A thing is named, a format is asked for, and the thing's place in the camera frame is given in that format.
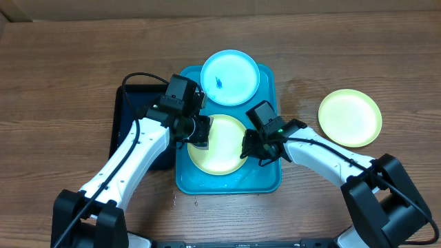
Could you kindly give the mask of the yellow-green plate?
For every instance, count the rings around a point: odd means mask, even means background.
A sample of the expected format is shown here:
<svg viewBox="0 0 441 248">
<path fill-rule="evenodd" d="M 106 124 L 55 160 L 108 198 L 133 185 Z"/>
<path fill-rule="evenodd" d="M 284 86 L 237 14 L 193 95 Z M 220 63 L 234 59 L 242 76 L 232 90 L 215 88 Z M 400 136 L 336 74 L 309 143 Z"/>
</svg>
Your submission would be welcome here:
<svg viewBox="0 0 441 248">
<path fill-rule="evenodd" d="M 245 126 L 236 118 L 225 114 L 211 115 L 208 146 L 187 146 L 189 157 L 201 171 L 221 176 L 239 169 L 247 160 L 241 158 Z"/>
<path fill-rule="evenodd" d="M 322 131 L 345 147 L 363 147 L 372 143 L 382 129 L 382 114 L 367 94 L 341 89 L 328 94 L 318 108 Z"/>
</svg>

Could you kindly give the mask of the light blue plate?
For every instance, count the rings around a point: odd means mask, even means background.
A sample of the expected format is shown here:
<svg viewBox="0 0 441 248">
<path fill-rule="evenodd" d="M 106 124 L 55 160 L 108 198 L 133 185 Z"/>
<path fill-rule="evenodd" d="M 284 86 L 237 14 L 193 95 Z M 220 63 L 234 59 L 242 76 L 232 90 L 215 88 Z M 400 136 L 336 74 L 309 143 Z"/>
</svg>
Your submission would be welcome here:
<svg viewBox="0 0 441 248">
<path fill-rule="evenodd" d="M 222 50 L 211 55 L 203 64 L 200 78 L 209 99 L 224 106 L 247 102 L 260 85 L 257 63 L 239 50 Z"/>
</svg>

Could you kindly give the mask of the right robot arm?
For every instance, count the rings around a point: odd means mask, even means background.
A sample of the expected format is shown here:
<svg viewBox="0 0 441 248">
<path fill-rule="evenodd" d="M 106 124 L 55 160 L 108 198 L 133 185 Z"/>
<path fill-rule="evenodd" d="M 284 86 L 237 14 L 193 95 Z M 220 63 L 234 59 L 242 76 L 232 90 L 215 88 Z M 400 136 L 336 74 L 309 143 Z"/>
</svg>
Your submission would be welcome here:
<svg viewBox="0 0 441 248">
<path fill-rule="evenodd" d="M 261 101 L 246 115 L 254 127 L 245 132 L 243 157 L 257 158 L 261 167 L 283 158 L 308 167 L 340 188 L 352 225 L 331 247 L 418 245 L 411 237 L 425 225 L 431 225 L 434 236 L 421 245 L 438 241 L 440 231 L 431 211 L 396 157 L 351 152 L 302 121 L 284 122 L 268 101 Z"/>
</svg>

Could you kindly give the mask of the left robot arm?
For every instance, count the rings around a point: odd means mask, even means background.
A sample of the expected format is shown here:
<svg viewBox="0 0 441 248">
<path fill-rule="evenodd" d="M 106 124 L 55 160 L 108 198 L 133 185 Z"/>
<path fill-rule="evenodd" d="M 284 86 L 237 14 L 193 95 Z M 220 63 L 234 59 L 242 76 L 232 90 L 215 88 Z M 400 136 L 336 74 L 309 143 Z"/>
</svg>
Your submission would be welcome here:
<svg viewBox="0 0 441 248">
<path fill-rule="evenodd" d="M 172 75 L 166 92 L 142 110 L 130 108 L 132 126 L 109 161 L 77 192 L 64 189 L 54 202 L 51 247 L 150 248 L 152 241 L 127 230 L 125 210 L 154 161 L 186 143 L 206 149 L 211 119 L 202 116 L 200 85 Z"/>
</svg>

